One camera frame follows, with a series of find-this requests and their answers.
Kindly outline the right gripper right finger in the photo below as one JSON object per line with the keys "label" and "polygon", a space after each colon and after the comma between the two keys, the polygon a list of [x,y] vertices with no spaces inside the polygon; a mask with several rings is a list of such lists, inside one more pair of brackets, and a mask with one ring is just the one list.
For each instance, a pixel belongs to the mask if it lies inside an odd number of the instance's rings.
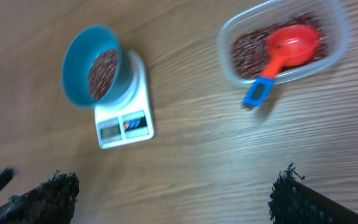
{"label": "right gripper right finger", "polygon": [[358,224],[358,213],[303,185],[297,177],[305,179],[290,163],[273,183],[268,202],[273,224]]}

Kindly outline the red measuring scoop blue handle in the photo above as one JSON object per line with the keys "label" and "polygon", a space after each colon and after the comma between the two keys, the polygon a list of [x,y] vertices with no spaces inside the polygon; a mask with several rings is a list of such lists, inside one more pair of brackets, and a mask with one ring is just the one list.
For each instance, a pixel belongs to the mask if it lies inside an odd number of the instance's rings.
{"label": "red measuring scoop blue handle", "polygon": [[248,110],[260,106],[268,97],[281,70],[306,63],[314,57],[319,45],[320,33],[310,26],[288,26],[268,36],[266,50],[269,62],[249,88],[242,106]]}

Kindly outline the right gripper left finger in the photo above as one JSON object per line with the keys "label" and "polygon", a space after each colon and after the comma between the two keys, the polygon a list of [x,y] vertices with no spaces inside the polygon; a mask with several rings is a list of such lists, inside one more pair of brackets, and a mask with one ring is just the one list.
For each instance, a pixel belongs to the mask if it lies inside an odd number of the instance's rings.
{"label": "right gripper left finger", "polygon": [[56,172],[24,195],[0,207],[0,224],[70,224],[80,181],[75,173]]}

